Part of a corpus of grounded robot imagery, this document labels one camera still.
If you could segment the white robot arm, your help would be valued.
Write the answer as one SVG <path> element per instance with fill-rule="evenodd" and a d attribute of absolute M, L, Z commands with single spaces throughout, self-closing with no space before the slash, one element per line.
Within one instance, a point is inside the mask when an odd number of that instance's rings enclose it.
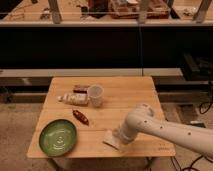
<path fill-rule="evenodd" d="M 191 151 L 213 158 L 213 129 L 159 120 L 153 109 L 140 104 L 113 131 L 119 143 L 129 144 L 139 133 L 157 136 Z"/>

